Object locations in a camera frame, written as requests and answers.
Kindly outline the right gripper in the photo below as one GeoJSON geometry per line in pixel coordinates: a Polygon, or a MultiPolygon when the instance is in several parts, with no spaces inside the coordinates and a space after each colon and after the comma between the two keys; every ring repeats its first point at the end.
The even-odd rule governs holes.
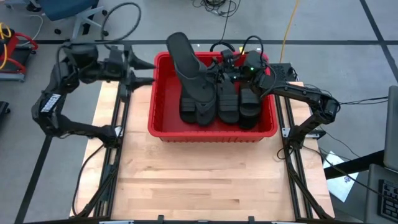
{"type": "Polygon", "coordinates": [[[226,80],[231,82],[243,82],[243,72],[241,67],[235,66],[235,62],[239,58],[231,50],[223,50],[220,52],[221,61],[216,57],[212,58],[212,66],[218,67],[218,73],[215,74],[215,81],[223,83],[226,80]]]}

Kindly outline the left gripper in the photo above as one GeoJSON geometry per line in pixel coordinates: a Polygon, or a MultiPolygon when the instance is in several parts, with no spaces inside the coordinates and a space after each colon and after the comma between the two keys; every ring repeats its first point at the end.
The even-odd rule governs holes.
{"type": "MultiPolygon", "coordinates": [[[[129,66],[135,70],[153,70],[155,65],[139,59],[134,52],[129,52],[129,66]]],[[[120,99],[126,100],[130,95],[130,91],[152,85],[153,78],[135,77],[131,81],[128,77],[128,67],[124,63],[123,51],[119,50],[117,46],[111,46],[109,50],[109,57],[104,60],[104,76],[107,82],[119,82],[121,89],[119,90],[120,99]]]]}

